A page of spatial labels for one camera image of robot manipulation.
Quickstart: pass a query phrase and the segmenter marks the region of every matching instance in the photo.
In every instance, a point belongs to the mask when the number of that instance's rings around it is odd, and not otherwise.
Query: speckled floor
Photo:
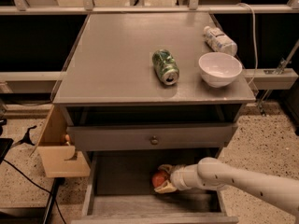
[[[28,127],[37,125],[31,131],[35,143],[41,135],[49,108],[49,105],[38,109],[10,108],[1,137],[18,141]],[[299,180],[299,137],[294,133],[295,128],[277,102],[267,102],[264,108],[266,117],[260,115],[255,104],[249,104],[242,110],[238,130],[220,159],[234,167]],[[53,179],[45,177],[39,154],[37,151],[32,153],[33,150],[34,147],[25,144],[14,147],[6,159],[37,184],[50,189]],[[48,194],[30,184],[4,162],[0,165],[0,176],[0,208],[46,204]],[[60,187],[57,202],[66,223],[80,218],[86,187],[87,178],[67,178]],[[228,215],[237,216],[241,224],[294,223],[294,217],[241,190],[228,188],[221,195]],[[63,223],[55,207],[51,223]]]

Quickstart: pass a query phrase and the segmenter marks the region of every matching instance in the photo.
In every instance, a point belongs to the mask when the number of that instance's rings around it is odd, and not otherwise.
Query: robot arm
[[[161,169],[170,174],[168,183],[164,182],[167,190],[221,190],[227,185],[234,186],[299,217],[299,181],[237,169],[213,158],[188,166],[162,165]],[[164,191],[164,187],[161,185],[155,190],[170,192]]]

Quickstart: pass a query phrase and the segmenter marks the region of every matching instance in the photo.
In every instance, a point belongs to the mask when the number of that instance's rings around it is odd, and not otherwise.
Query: green soda can
[[[166,49],[159,49],[152,55],[152,62],[158,78],[165,85],[173,85],[178,81],[179,70],[175,59]]]

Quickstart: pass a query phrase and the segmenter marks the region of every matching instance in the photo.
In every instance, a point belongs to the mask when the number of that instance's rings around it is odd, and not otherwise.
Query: drawer handle
[[[150,139],[150,143],[154,146],[158,145],[159,143],[159,140],[156,136],[152,136],[151,139]]]

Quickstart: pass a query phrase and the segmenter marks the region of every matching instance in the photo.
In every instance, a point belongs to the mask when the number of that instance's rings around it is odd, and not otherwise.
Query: white bowl
[[[242,72],[242,64],[239,60],[221,52],[203,55],[198,64],[202,79],[215,88],[229,85]]]

